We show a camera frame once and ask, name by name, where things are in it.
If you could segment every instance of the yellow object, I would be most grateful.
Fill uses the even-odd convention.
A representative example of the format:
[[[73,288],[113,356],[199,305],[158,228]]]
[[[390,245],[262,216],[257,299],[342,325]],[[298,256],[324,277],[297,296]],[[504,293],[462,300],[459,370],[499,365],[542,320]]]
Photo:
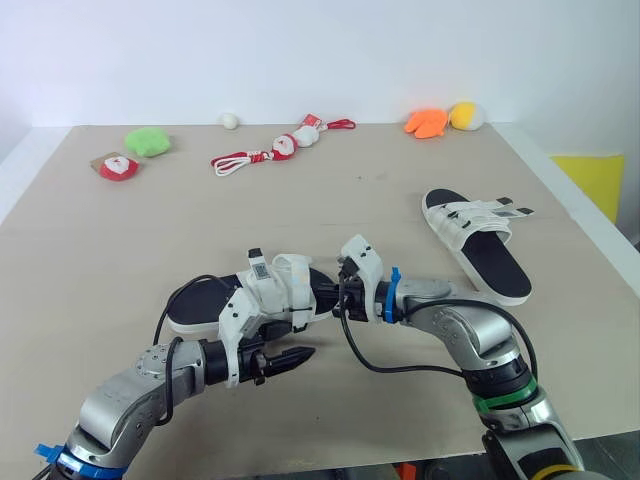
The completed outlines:
[[[615,223],[624,155],[613,157],[553,156],[554,162],[580,187],[587,197]]]
[[[407,133],[415,132],[416,138],[430,138],[444,135],[449,116],[444,110],[428,109],[414,112],[404,126]]]
[[[449,112],[449,123],[458,130],[477,130],[484,122],[484,110],[475,103],[460,102]]]
[[[580,472],[581,470],[578,467],[574,467],[573,465],[551,465],[550,467],[543,468],[538,473],[536,473],[531,480],[544,480],[545,478],[551,477],[556,473],[560,472]]]

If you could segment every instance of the green ring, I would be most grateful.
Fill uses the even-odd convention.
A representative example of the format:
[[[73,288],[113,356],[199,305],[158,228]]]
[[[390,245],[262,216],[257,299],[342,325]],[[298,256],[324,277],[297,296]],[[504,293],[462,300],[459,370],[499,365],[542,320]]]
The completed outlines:
[[[526,400],[531,396],[533,392],[538,388],[536,379],[531,377],[529,383],[527,383],[520,390],[516,390],[506,395],[499,397],[482,398],[477,395],[473,395],[473,405],[476,407],[478,413],[489,413],[489,410],[495,407],[501,407],[503,405],[509,405],[510,403],[519,402],[520,400]]]

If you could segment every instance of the red tag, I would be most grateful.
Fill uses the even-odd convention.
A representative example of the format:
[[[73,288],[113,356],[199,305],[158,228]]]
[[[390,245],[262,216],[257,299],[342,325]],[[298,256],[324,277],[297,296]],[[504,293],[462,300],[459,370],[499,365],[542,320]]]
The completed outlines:
[[[310,113],[306,117],[304,117],[304,120],[300,124],[301,127],[305,125],[318,128],[320,125],[322,125],[322,120],[320,120],[318,117]]]

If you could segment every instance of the wooden table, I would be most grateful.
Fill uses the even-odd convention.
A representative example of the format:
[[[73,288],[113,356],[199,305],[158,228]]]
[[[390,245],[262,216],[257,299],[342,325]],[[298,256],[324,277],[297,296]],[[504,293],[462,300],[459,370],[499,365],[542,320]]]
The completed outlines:
[[[286,126],[167,127],[174,148],[133,179],[108,182],[89,161],[123,150],[131,127],[76,127],[0,226],[0,471],[27,478],[38,442],[63,443],[85,396],[150,344],[171,291],[201,273],[246,267],[262,247],[313,256],[335,278],[354,234],[387,274],[468,285],[426,225],[422,195],[513,198],[536,215],[509,248],[534,293],[511,311],[540,359],[540,380],[576,438],[640,425],[638,298],[547,188],[490,127],[418,141],[399,125],[329,132],[282,163],[217,178],[213,156],[269,145]],[[453,366],[435,339],[353,325],[377,364]],[[164,338],[171,333],[165,331]],[[380,375],[348,349],[337,320],[276,347],[317,351],[261,387],[208,389],[176,409],[129,480],[212,479],[440,457],[482,449],[463,382],[437,373]]]

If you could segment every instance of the yellow plush toy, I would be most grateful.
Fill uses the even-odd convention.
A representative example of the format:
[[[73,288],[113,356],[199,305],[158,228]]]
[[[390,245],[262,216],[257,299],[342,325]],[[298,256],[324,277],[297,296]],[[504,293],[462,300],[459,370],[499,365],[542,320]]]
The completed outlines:
[[[458,130],[477,130],[486,120],[484,110],[475,103],[460,102],[449,112],[449,123]]]

